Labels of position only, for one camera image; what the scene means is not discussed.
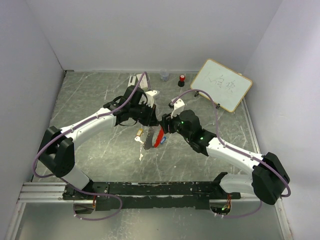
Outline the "metal key holder red handle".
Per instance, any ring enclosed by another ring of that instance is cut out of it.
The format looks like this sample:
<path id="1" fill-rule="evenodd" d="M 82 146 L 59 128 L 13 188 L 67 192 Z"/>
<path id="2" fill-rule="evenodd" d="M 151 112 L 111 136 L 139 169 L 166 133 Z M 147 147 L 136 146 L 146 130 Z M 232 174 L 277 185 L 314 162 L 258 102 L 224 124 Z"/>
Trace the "metal key holder red handle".
<path id="1" fill-rule="evenodd" d="M 147 131 L 143 148 L 145 150 L 149 150 L 151 148 L 157 148 L 161 144 L 163 137 L 164 137 L 164 131 L 160 125 L 151 126 Z"/>

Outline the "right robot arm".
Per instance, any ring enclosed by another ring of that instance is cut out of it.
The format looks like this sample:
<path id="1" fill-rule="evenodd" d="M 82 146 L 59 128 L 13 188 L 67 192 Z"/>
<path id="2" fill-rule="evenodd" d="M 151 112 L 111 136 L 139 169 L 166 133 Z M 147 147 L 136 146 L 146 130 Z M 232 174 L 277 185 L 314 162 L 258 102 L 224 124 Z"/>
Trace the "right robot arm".
<path id="1" fill-rule="evenodd" d="M 254 194 L 268 205 L 274 205 L 284 197 L 290 178 L 279 158 L 271 152 L 265 155 L 244 150 L 219 138 L 200 124 L 192 110 L 184 110 L 176 116 L 164 114 L 159 122 L 164 133 L 178 133 L 197 153 L 220 158 L 245 172 L 244 176 L 226 174 L 212 186 L 212 193 L 223 199 L 233 192 Z"/>

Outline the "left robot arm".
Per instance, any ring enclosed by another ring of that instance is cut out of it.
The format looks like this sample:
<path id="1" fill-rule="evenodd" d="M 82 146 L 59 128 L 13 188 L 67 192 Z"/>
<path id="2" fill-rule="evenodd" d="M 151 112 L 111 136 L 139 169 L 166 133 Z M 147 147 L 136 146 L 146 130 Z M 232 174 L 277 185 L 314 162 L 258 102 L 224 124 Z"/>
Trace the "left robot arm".
<path id="1" fill-rule="evenodd" d="M 93 181 L 75 164 L 75 151 L 84 142 L 103 130 L 121 125 L 129 119 L 143 126 L 158 125 L 155 96 L 157 90 L 144 91 L 129 86 L 124 95 L 114 98 L 94 114 L 60 129 L 49 127 L 40 144 L 37 160 L 53 176 L 75 187 L 81 199 L 89 199 L 94 192 Z"/>

